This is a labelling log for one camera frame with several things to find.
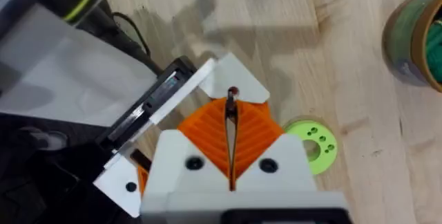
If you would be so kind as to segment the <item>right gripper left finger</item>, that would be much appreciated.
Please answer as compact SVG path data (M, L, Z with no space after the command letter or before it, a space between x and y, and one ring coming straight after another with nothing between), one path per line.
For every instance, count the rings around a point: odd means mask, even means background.
M226 121L231 92L215 97L177 129L163 131L144 188L144 198L173 194L229 195L231 157Z

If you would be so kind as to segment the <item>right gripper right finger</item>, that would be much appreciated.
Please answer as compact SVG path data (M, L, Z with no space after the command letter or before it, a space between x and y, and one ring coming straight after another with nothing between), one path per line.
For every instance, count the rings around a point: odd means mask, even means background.
M307 155L298 136L275 123L266 104L236 101L231 184L236 192L314 192Z

